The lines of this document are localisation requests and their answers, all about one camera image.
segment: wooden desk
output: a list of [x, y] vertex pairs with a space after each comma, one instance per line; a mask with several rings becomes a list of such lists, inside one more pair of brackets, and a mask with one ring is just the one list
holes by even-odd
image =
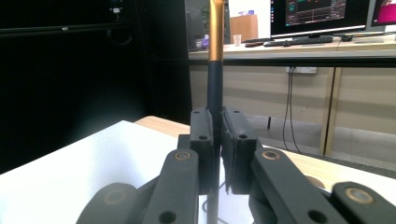
[[[156, 117], [146, 117], [136, 121], [135, 124], [139, 124], [174, 137], [177, 137], [181, 133], [190, 132], [190, 127], [188, 125]], [[327, 161], [321, 161], [288, 151], [283, 152], [289, 156], [303, 174], [318, 179], [324, 184], [325, 189], [327, 190], [332, 190], [332, 186], [335, 183], [353, 181], [374, 189], [388, 201], [396, 205], [396, 179], [374, 175], [361, 170]]]

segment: computer monitor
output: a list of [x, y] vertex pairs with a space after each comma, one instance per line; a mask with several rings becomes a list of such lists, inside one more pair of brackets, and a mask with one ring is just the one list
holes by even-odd
[[375, 10], [376, 0], [370, 0], [369, 13], [367, 15], [366, 29], [368, 33], [381, 33], [385, 32], [385, 25], [373, 25], [373, 16]]
[[271, 37], [363, 31], [370, 0], [271, 0]]
[[396, 0], [376, 0], [372, 26], [396, 24]]
[[195, 40], [205, 37], [204, 16], [200, 8], [186, 11], [187, 35], [189, 49], [196, 49]]

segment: black cable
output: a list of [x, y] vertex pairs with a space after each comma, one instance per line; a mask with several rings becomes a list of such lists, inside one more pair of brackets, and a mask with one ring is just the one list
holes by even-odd
[[285, 119], [283, 120], [283, 144], [285, 145], [285, 148], [287, 151], [289, 151], [288, 146], [286, 145], [285, 141], [285, 127], [286, 127], [286, 120], [288, 119], [288, 113], [289, 113], [289, 98], [290, 98], [290, 72], [294, 70], [294, 67], [290, 66], [289, 67], [289, 84], [288, 84], [288, 101], [286, 102], [286, 114], [285, 114]]
[[[219, 189], [221, 189], [225, 185], [225, 181], [219, 186]], [[205, 208], [205, 205], [207, 204], [207, 200], [204, 201], [202, 204], [202, 210], [204, 210], [205, 213], [207, 213], [207, 209]], [[224, 224], [229, 224], [228, 222], [224, 221], [223, 219], [218, 217], [218, 221]]]
[[296, 146], [296, 148], [297, 148], [297, 151], [300, 153], [300, 155], [301, 155], [301, 151], [300, 151], [300, 149], [297, 147], [297, 144], [296, 144], [296, 140], [295, 140], [295, 138], [294, 138], [294, 130], [293, 130], [293, 121], [292, 121], [292, 111], [291, 111], [291, 96], [293, 95], [293, 71], [291, 71], [291, 73], [290, 73], [290, 127], [291, 127], [291, 136], [293, 137], [293, 142], [294, 142], [294, 145]]

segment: rod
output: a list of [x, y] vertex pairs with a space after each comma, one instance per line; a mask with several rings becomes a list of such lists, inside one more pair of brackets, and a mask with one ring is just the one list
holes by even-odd
[[214, 170], [207, 195], [207, 223], [218, 223], [221, 112], [223, 94], [224, 0], [210, 0], [207, 109], [212, 117]]
[[44, 26], [44, 27], [23, 27], [0, 29], [1, 37], [33, 36], [33, 35], [57, 35], [69, 33], [82, 33], [101, 30], [114, 30], [128, 28], [130, 21], [84, 24], [84, 25], [65, 25], [65, 26]]

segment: table surface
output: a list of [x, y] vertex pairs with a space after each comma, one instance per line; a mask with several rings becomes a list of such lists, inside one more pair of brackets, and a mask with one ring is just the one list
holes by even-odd
[[[139, 188], [156, 177], [166, 155], [177, 148], [187, 125], [146, 117], [120, 121], [36, 161], [0, 175], [0, 223], [76, 223], [79, 214], [104, 186], [127, 183]], [[330, 189], [335, 182], [355, 181], [396, 204], [396, 180], [286, 152], [305, 175]], [[220, 169], [220, 183], [224, 170]], [[200, 196], [199, 223], [205, 223]], [[219, 192], [219, 217], [228, 223], [252, 223], [247, 195]]]
[[[395, 67], [395, 35], [355, 37], [341, 42], [266, 48], [224, 45], [224, 65], [241, 66], [317, 66], [317, 67]], [[191, 52], [190, 65], [206, 65], [207, 51]]]

